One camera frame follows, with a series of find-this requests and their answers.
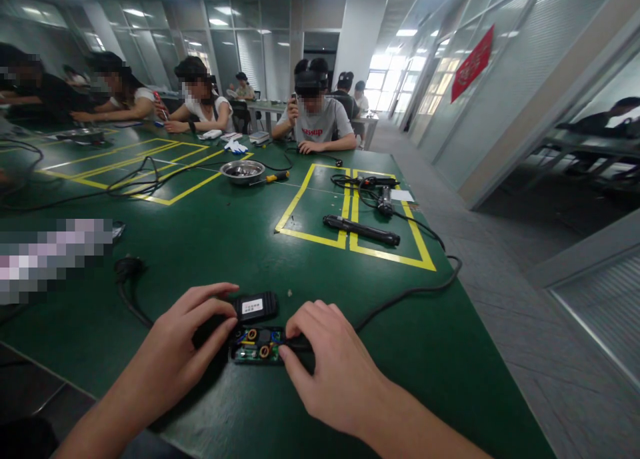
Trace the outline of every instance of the person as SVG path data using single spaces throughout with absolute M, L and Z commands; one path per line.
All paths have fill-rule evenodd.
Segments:
M 68 83 L 71 87 L 88 87 L 89 82 L 74 70 L 74 68 L 70 65 L 64 64 L 62 66 L 62 70 L 65 73 L 65 82 Z
M 224 132 L 235 131 L 231 118 L 231 104 L 215 93 L 207 67 L 199 57 L 188 56 L 173 71 L 184 84 L 187 99 L 171 115 L 167 114 L 164 104 L 156 101 L 156 114 L 168 119 L 165 122 L 167 132 L 182 133 L 191 130 L 195 133 L 214 129 Z M 199 122 L 192 122 L 189 119 L 191 114 L 197 115 Z
M 365 86 L 366 83 L 364 81 L 358 81 L 355 84 L 355 91 L 353 92 L 355 103 L 360 109 L 360 115 L 367 113 L 369 110 L 369 99 L 365 96 Z
M 607 127 L 607 125 L 614 117 L 627 115 L 637 107 L 640 107 L 640 97 L 625 97 L 616 102 L 608 111 L 589 115 L 574 124 L 569 124 L 568 130 L 580 134 L 624 138 L 621 126 L 614 128 Z M 584 175 L 589 172 L 598 159 L 605 157 L 594 152 L 576 152 L 573 155 L 578 159 L 578 162 L 565 171 L 566 175 Z
M 42 104 L 60 122 L 71 121 L 70 111 L 87 108 L 86 97 L 59 77 L 46 72 L 36 55 L 24 53 L 11 44 L 3 43 L 0 44 L 0 66 L 16 84 L 13 90 L 2 92 L 0 103 Z
M 56 459 L 112 459 L 202 378 L 237 324 L 221 283 L 189 289 L 153 325 L 106 395 L 78 421 Z M 195 350 L 193 332 L 214 315 L 226 317 Z M 279 353 L 307 412 L 368 444 L 382 458 L 488 458 L 375 365 L 342 311 L 307 302 L 287 321 L 285 335 L 304 334 L 315 354 L 309 374 L 287 346 Z
M 238 88 L 235 90 L 237 98 L 244 100 L 255 100 L 255 92 L 253 90 L 253 87 L 249 85 L 247 74 L 245 74 L 244 72 L 238 72 L 235 75 L 235 78 L 238 79 Z M 234 90 L 233 84 L 229 84 L 229 88 L 231 90 Z
M 92 52 L 87 64 L 107 84 L 111 98 L 93 112 L 72 112 L 78 122 L 155 119 L 153 92 L 135 78 L 131 68 L 113 52 Z
M 357 141 L 345 108 L 336 99 L 325 97 L 328 84 L 327 61 L 302 59 L 293 74 L 300 98 L 289 99 L 283 114 L 271 131 L 273 139 L 285 139 L 293 130 L 301 153 L 355 149 Z
M 344 106 L 345 111 L 351 111 L 351 114 L 347 112 L 349 120 L 360 116 L 360 109 L 358 108 L 355 99 L 349 95 L 351 84 L 353 84 L 353 72 L 340 72 L 340 75 L 338 76 L 338 83 L 336 84 L 336 90 L 331 94 L 333 97 L 339 97 L 338 100 Z

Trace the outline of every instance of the stainless steel bowl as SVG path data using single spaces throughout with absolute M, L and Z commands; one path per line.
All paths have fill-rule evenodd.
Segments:
M 105 130 L 99 128 L 72 129 L 55 135 L 58 140 L 71 139 L 81 142 L 104 142 Z
M 236 185 L 251 185 L 262 179 L 265 166 L 256 161 L 233 161 L 220 167 L 220 173 Z

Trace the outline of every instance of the circuit board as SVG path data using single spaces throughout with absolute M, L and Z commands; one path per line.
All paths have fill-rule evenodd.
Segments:
M 284 337 L 280 327 L 239 326 L 229 340 L 229 359 L 238 364 L 283 364 L 278 347 Z

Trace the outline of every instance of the green workbench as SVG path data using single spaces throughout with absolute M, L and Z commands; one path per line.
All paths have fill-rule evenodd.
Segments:
M 166 167 L 163 174 L 198 161 L 238 158 L 215 143 L 169 136 L 152 125 L 114 129 L 107 139 L 106 147 L 29 139 L 45 153 L 39 169 L 47 172 L 37 179 L 66 178 L 31 185 L 21 203 L 103 189 L 147 154 Z M 251 159 L 287 165 L 279 145 L 253 147 L 247 138 L 242 143 Z M 3 231 L 50 230 L 54 219 L 80 217 L 121 220 L 127 228 L 101 267 L 59 284 L 45 302 L 1 326 L 0 340 L 100 398 L 147 333 L 115 288 L 113 263 L 125 254 L 148 266 L 137 301 L 152 319 L 190 286 L 229 281 L 247 294 L 277 293 L 280 312 L 270 324 L 284 326 L 300 305 L 319 298 L 335 302 L 355 323 L 404 289 L 445 280 L 452 267 L 436 241 L 399 217 L 382 222 L 329 180 L 334 173 L 370 171 L 395 175 L 408 189 L 393 158 L 363 151 L 333 155 L 346 170 L 326 157 L 292 154 L 285 183 L 237 187 L 212 166 L 182 173 L 151 199 L 101 196 L 37 212 L 4 211 Z M 0 167 L 33 157 L 3 149 Z M 424 220 L 415 206 L 396 207 Z M 401 244 L 390 248 L 338 234 L 322 224 L 330 213 L 394 231 Z M 554 457 L 458 281 L 445 292 L 413 296 L 383 312 L 361 337 L 386 376 L 496 458 Z M 360 441 L 309 417 L 284 368 L 227 364 L 224 350 L 201 383 L 152 429 L 197 457 L 374 456 Z

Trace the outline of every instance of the gray t-shirt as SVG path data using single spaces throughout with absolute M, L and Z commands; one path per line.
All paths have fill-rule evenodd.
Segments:
M 295 121 L 295 140 L 297 142 L 331 142 L 333 132 L 338 130 L 337 137 L 341 139 L 345 135 L 353 133 L 353 128 L 349 123 L 347 112 L 341 103 L 336 99 L 325 97 L 322 104 L 322 111 L 310 114 L 306 111 L 301 100 L 298 102 L 300 116 Z M 288 119 L 286 112 L 280 117 L 278 124 L 285 123 Z

